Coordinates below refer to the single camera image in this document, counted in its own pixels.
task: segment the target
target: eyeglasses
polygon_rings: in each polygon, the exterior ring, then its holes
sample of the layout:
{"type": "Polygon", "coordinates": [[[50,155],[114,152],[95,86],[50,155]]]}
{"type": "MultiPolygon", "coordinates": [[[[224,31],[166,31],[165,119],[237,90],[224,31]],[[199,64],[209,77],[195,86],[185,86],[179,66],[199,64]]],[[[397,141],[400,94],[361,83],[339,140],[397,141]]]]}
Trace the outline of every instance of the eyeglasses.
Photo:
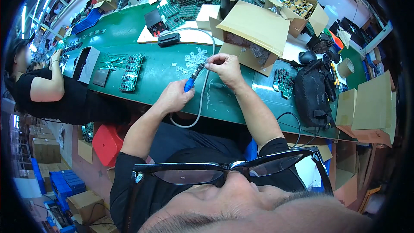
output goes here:
{"type": "Polygon", "coordinates": [[[238,171],[243,174],[249,182],[252,178],[272,175],[291,168],[293,165],[311,156],[318,169],[324,190],[332,193],[322,156],[317,147],[293,148],[287,151],[273,153],[256,158],[252,161],[235,161],[230,164],[223,163],[159,163],[159,164],[137,164],[132,169],[131,187],[128,193],[128,207],[125,210],[125,220],[122,232],[130,225],[132,209],[136,195],[144,178],[147,176],[157,177],[167,183],[177,185],[213,184],[222,187],[230,171],[238,171]]]}

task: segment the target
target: plastic bottle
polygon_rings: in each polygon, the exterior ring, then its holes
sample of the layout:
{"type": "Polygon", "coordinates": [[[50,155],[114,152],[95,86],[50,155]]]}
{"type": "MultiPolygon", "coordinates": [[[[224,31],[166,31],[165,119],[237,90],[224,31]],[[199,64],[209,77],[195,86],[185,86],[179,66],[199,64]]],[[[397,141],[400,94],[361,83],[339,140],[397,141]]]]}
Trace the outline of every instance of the plastic bottle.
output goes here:
{"type": "Polygon", "coordinates": [[[326,25],[326,29],[329,29],[338,19],[338,13],[335,6],[326,5],[323,10],[329,17],[328,24],[326,25]]]}

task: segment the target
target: mesh bag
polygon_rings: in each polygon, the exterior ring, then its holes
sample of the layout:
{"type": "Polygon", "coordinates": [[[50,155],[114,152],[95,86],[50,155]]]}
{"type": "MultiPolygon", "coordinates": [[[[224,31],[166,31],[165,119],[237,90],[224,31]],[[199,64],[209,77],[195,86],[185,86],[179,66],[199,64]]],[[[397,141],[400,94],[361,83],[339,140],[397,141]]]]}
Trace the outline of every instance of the mesh bag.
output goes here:
{"type": "Polygon", "coordinates": [[[328,98],[325,94],[325,76],[319,72],[321,61],[313,61],[300,70],[295,78],[295,103],[306,127],[334,127],[328,98]]]}

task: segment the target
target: black cap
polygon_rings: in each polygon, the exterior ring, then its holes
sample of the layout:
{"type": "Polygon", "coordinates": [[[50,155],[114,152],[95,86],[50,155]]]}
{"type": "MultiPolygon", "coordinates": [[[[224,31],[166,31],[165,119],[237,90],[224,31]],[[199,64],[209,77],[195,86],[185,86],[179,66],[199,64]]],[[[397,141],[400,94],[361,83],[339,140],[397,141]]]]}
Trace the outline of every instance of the black cap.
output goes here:
{"type": "Polygon", "coordinates": [[[7,50],[6,54],[6,64],[5,64],[5,70],[11,74],[13,72],[13,63],[14,63],[14,56],[17,54],[17,52],[24,46],[31,43],[34,39],[35,33],[32,34],[32,36],[29,39],[20,39],[16,38],[11,43],[7,50]]]}

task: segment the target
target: workbench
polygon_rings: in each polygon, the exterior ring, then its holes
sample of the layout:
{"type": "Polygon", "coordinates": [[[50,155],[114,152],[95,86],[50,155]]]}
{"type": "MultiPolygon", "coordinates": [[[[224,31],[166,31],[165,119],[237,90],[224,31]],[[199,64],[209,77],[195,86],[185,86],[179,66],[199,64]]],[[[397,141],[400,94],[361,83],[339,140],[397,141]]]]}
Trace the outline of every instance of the workbench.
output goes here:
{"type": "MultiPolygon", "coordinates": [[[[94,85],[91,79],[91,82],[88,85],[90,90],[152,105],[157,101],[161,92],[169,82],[187,79],[190,76],[190,74],[181,75],[181,72],[177,72],[176,67],[171,66],[172,62],[176,62],[178,66],[184,66],[184,56],[189,55],[190,52],[197,52],[199,47],[201,49],[206,49],[208,56],[212,54],[211,45],[176,44],[166,48],[160,48],[156,43],[138,44],[137,38],[145,26],[144,14],[156,7],[156,4],[145,4],[111,13],[110,15],[102,17],[95,26],[80,32],[77,35],[72,35],[67,39],[67,43],[70,43],[75,39],[81,38],[82,35],[87,35],[91,31],[106,29],[106,32],[103,34],[92,35],[80,40],[83,42],[82,48],[93,46],[101,51],[95,65],[95,71],[104,66],[102,53],[128,55],[143,53],[145,55],[134,92],[128,93],[119,91],[123,69],[111,71],[105,87],[94,85]]],[[[79,49],[68,52],[70,57],[65,66],[63,72],[64,75],[70,76],[72,74],[74,60],[79,55],[79,52],[79,49]]],[[[348,57],[355,66],[355,73],[347,78],[350,88],[354,88],[358,84],[365,82],[365,75],[359,54],[351,48],[344,49],[342,57],[348,57]]],[[[281,60],[275,62],[273,71],[269,77],[244,65],[241,65],[241,73],[246,82],[252,86],[252,89],[256,91],[276,117],[283,112],[293,112],[299,118],[294,103],[294,96],[288,100],[283,98],[280,92],[273,90],[274,70],[278,68],[286,68],[291,74],[296,75],[296,70],[288,63],[281,60]]],[[[183,112],[192,114],[198,113],[200,93],[206,73],[207,71],[203,70],[195,81],[195,96],[184,107],[182,110],[183,112]]],[[[244,124],[243,114],[233,92],[227,87],[221,86],[221,84],[222,82],[218,75],[210,72],[203,96],[201,116],[244,124]],[[210,96],[210,104],[207,104],[206,102],[207,92],[210,96]]],[[[337,101],[331,103],[331,108],[332,115],[335,119],[337,101]]],[[[298,133],[297,121],[291,115],[283,116],[279,120],[279,124],[283,132],[298,133]]],[[[314,127],[306,128],[302,125],[302,134],[313,136],[316,132],[317,129],[314,127]]],[[[334,140],[352,140],[352,138],[336,128],[321,130],[318,136],[334,140]]]]}

